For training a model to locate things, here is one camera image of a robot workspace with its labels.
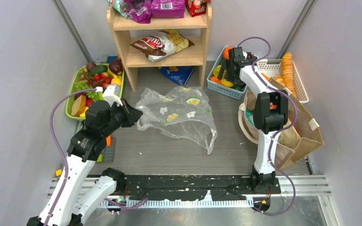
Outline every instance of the purple package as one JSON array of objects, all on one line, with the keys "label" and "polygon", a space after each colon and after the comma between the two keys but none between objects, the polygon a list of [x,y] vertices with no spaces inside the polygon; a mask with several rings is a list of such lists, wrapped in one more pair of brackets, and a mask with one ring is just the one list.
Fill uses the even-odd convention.
[{"label": "purple package", "polygon": [[184,18],[185,0],[152,0],[152,17]]},{"label": "purple package", "polygon": [[151,0],[124,0],[131,19],[140,24],[150,23]]}]

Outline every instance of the gray wall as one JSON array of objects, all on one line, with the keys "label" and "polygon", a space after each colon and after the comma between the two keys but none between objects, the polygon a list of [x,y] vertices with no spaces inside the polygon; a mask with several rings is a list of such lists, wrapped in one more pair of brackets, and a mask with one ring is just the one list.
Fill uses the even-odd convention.
[{"label": "gray wall", "polygon": [[[304,3],[304,0],[213,0],[208,59],[215,60],[225,45],[237,45],[250,36],[266,38],[272,46],[270,57],[276,57]],[[118,54],[107,24],[105,0],[67,0],[63,4],[94,60],[105,53]],[[151,33],[138,31],[132,32],[132,36]],[[182,34],[199,35],[200,30],[187,29]],[[260,41],[247,42],[244,48],[258,55],[267,53],[267,46]]]},{"label": "gray wall", "polygon": [[[50,111],[85,63],[51,1],[0,1],[0,226],[42,211],[60,160]],[[63,106],[54,126],[67,149],[75,121]]]},{"label": "gray wall", "polygon": [[290,47],[325,146],[312,154],[344,226],[362,225],[362,3],[317,1]]}]

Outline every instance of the red snack bag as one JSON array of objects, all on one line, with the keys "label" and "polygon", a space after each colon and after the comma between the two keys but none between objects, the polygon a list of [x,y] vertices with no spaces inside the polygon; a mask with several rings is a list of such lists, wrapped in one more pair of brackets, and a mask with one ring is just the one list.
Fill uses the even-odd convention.
[{"label": "red snack bag", "polygon": [[210,0],[185,0],[191,17],[206,14],[206,3]]},{"label": "red snack bag", "polygon": [[131,46],[139,50],[150,61],[155,62],[190,46],[194,46],[194,43],[178,31],[167,29],[159,31],[154,35],[146,36],[134,42]]}]

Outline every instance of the gray wooden tabletop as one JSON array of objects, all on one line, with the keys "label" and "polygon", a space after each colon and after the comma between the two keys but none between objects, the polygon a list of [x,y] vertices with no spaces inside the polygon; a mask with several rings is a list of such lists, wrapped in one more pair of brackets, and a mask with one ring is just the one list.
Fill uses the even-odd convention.
[{"label": "gray wooden tabletop", "polygon": [[[214,62],[208,62],[207,73]],[[165,78],[158,68],[140,68],[138,86],[132,91],[126,82],[123,97],[134,106],[145,88],[165,95],[177,85]],[[199,86],[197,70],[185,87]],[[218,136],[213,152],[187,139],[174,139],[158,129],[138,131],[136,127],[120,128],[115,133],[115,156],[112,163],[97,163],[90,174],[101,174],[108,168],[125,174],[250,174],[256,159],[257,146],[242,133],[238,124],[238,106],[243,102],[204,86],[209,96]],[[303,160],[285,168],[288,174],[308,174]]]}]

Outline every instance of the robotic arm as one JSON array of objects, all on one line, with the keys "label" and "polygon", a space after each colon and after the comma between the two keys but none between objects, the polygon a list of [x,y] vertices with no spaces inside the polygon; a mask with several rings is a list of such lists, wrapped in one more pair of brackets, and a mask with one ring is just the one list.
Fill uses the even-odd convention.
[{"label": "robotic arm", "polygon": [[65,169],[69,171],[63,172],[48,204],[39,216],[29,219],[27,226],[82,226],[106,197],[124,190],[124,173],[108,168],[95,186],[76,201],[82,183],[107,145],[106,138],[120,127],[131,127],[142,116],[141,111],[115,94],[115,85],[107,87],[103,98],[104,101],[90,105],[84,121],[85,129],[70,140],[66,158],[68,168]]},{"label": "robotic arm", "polygon": [[[252,189],[257,186],[269,187],[275,181],[275,169],[270,163],[269,156],[274,159],[277,147],[273,145],[270,150],[270,142],[277,131],[288,122],[288,100],[285,96],[269,89],[268,87],[276,88],[267,80],[264,80],[266,84],[263,84],[256,76],[252,68],[253,61],[245,59],[242,47],[230,49],[229,56],[230,60],[226,61],[225,79],[236,84],[247,84],[257,97],[253,121],[259,130],[259,143],[256,161],[250,175]],[[279,134],[273,138],[275,144],[278,138]]]}]

